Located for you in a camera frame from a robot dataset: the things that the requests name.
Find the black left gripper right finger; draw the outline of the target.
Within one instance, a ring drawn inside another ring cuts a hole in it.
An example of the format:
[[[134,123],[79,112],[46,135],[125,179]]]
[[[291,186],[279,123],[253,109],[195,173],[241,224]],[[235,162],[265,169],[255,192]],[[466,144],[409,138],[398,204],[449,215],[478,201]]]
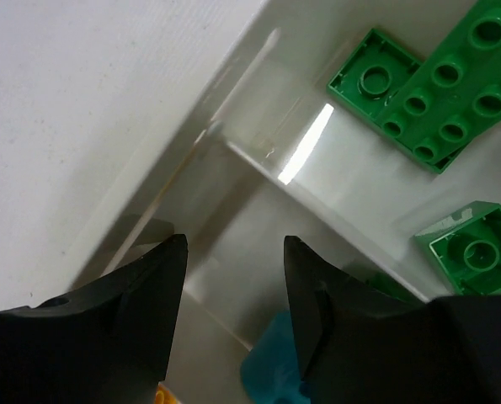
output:
[[[410,304],[284,240],[301,378],[314,403],[501,403],[501,295]]]

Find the cyan rounded lego piece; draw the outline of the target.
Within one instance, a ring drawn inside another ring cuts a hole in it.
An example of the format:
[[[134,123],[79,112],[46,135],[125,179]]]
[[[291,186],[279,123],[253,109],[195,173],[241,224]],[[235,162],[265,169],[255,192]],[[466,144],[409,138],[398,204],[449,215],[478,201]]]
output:
[[[243,389],[258,404],[309,403],[309,385],[301,380],[291,316],[277,314],[240,368]]]

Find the green lego plate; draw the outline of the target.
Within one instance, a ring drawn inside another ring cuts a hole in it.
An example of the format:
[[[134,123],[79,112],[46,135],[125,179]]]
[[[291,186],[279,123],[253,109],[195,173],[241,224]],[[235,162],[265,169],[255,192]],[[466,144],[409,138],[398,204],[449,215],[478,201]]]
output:
[[[371,123],[423,60],[379,29],[371,29],[328,81],[328,93]]]

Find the white three-compartment container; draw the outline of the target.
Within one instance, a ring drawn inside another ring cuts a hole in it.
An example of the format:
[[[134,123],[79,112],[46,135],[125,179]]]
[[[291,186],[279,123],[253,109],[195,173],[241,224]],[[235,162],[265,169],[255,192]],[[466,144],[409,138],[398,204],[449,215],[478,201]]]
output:
[[[429,59],[471,1],[273,1],[77,278],[172,233],[189,242],[166,387],[185,403],[245,403],[241,363],[288,306],[287,235],[363,280],[420,300],[454,289],[415,242],[501,204],[501,123],[444,172],[379,134],[328,82],[371,29]]]

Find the green square lego brick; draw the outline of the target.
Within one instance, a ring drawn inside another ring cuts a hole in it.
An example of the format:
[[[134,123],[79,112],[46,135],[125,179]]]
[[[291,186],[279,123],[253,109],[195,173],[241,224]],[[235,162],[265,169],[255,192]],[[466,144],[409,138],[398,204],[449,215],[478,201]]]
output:
[[[501,292],[501,205],[472,201],[413,236],[458,295]]]

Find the yellow long lego brick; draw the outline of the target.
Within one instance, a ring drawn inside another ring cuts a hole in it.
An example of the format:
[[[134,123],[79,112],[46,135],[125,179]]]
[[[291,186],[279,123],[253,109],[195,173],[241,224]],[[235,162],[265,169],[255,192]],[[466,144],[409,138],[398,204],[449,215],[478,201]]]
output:
[[[157,385],[155,404],[179,404],[177,397],[162,383]]]

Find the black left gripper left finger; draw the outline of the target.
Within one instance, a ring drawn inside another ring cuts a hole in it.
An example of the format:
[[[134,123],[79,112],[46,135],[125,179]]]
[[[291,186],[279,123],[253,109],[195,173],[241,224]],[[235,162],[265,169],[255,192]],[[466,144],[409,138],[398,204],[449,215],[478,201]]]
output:
[[[0,311],[0,403],[152,403],[188,259],[182,234],[39,306]]]

